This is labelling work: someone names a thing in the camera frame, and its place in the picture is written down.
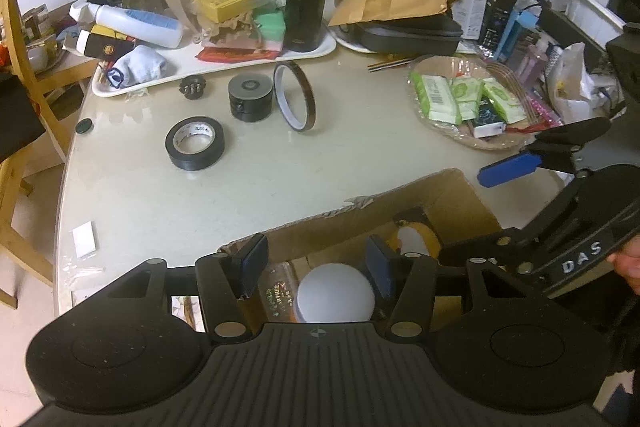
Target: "black bottle cap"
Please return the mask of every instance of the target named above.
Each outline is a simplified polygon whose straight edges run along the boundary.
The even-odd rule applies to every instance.
[[[83,118],[76,124],[76,133],[84,134],[91,131],[92,128],[94,128],[94,122],[91,118]]]

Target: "blue label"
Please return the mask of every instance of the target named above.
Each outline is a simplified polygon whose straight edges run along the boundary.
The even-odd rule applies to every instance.
[[[153,26],[159,26],[161,28],[169,28],[170,30],[177,30],[180,26],[178,21],[171,19],[171,17],[165,17],[164,15],[158,15],[156,13],[145,12],[141,10],[125,10],[125,13],[137,21],[146,22]]]

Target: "brown paper envelope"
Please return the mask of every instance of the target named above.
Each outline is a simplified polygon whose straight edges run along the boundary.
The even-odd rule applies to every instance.
[[[391,21],[444,13],[447,0],[343,0],[329,26],[367,21]]]

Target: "white box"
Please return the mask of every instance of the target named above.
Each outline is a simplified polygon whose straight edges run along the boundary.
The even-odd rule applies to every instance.
[[[624,33],[625,22],[596,0],[569,0],[566,16],[602,49]]]
[[[453,20],[462,27],[462,38],[476,40],[480,38],[482,19],[486,9],[486,0],[457,0],[451,6]]]

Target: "white table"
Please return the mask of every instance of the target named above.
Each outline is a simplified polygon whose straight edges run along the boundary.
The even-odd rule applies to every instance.
[[[71,307],[71,290],[105,285],[146,259],[193,264],[232,240],[446,168],[465,173],[504,227],[526,224],[557,194],[559,181],[546,171],[479,187],[478,169],[508,153],[471,150],[426,127],[407,70],[367,73],[371,62],[345,49],[300,62],[318,107],[316,126],[305,134],[290,130],[277,108],[259,123],[232,117],[226,85],[237,71],[209,75],[196,101],[176,82],[130,100],[89,93],[81,118],[92,118],[94,128],[74,138],[60,201],[59,312]],[[224,155],[198,172],[176,168],[164,149],[169,129],[190,116],[213,117],[225,131]],[[76,259],[71,231],[87,221],[98,248]]]

